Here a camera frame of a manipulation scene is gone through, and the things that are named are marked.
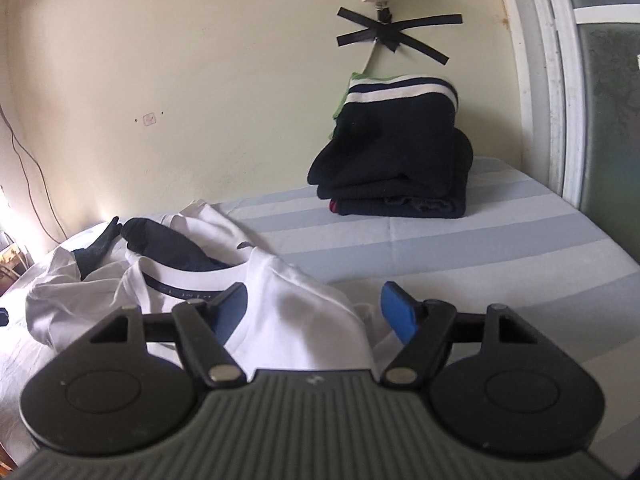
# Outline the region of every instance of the white cable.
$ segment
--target white cable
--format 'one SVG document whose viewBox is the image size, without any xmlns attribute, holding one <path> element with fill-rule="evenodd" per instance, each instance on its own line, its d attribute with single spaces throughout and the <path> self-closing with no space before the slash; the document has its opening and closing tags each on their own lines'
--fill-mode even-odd
<svg viewBox="0 0 640 480">
<path fill-rule="evenodd" d="M 367 62 L 364 64 L 364 68 L 362 69 L 362 72 L 360 72 L 362 75 L 366 75 L 367 72 L 369 71 L 369 65 L 373 60 L 373 55 L 376 51 L 377 46 L 378 46 L 378 40 L 373 40 L 373 45 L 371 46 L 371 50 L 369 51 L 369 57 L 367 57 Z"/>
</svg>

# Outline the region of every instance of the silver screw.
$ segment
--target silver screw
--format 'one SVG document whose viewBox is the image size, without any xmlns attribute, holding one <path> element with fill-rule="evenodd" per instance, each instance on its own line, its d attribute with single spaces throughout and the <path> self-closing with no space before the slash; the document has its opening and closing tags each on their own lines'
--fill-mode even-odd
<svg viewBox="0 0 640 480">
<path fill-rule="evenodd" d="M 411 384 L 417 378 L 418 374 L 411 368 L 391 368 L 385 374 L 386 380 L 393 384 Z"/>
<path fill-rule="evenodd" d="M 218 365 L 209 370 L 209 377 L 217 383 L 235 381 L 242 375 L 242 370 L 233 365 Z"/>
</svg>

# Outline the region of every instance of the sticker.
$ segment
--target sticker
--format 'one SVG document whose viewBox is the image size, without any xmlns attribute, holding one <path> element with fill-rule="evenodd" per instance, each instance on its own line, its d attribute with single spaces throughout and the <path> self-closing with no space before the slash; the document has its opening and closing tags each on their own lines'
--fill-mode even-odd
<svg viewBox="0 0 640 480">
<path fill-rule="evenodd" d="M 151 126 L 156 124 L 156 114 L 147 114 L 142 118 L 142 122 L 145 126 Z"/>
</svg>

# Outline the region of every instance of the ribbed surface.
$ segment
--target ribbed surface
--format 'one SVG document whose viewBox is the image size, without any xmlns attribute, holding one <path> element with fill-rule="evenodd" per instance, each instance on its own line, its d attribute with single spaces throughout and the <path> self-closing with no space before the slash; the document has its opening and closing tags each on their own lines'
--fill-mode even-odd
<svg viewBox="0 0 640 480">
<path fill-rule="evenodd" d="M 13 480 L 612 480 L 586 453 L 508 462 L 444 433 L 418 397 L 368 372 L 262 372 L 210 394 L 190 424 L 120 458 L 38 453 Z"/>
</svg>

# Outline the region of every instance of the white t-shirt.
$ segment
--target white t-shirt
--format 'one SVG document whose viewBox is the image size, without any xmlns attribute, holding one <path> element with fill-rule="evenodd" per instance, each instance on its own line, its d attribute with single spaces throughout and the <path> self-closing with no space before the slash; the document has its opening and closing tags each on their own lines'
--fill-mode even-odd
<svg viewBox="0 0 640 480">
<path fill-rule="evenodd" d="M 119 240 L 107 264 L 81 282 L 73 254 L 57 248 L 27 293 L 31 335 L 60 352 L 120 306 L 138 304 L 146 314 L 170 312 L 183 301 L 147 286 L 145 274 L 164 285 L 195 291 L 225 290 L 242 282 L 248 293 L 246 313 L 225 348 L 249 378 L 256 368 L 373 368 L 366 327 L 343 293 L 260 248 L 238 249 L 250 244 L 248 237 L 202 201 L 165 216 L 161 223 L 197 243 L 207 256 L 235 266 L 209 272 L 176 270 L 126 250 Z M 149 348 L 179 363 L 174 350 L 159 344 Z"/>
</svg>

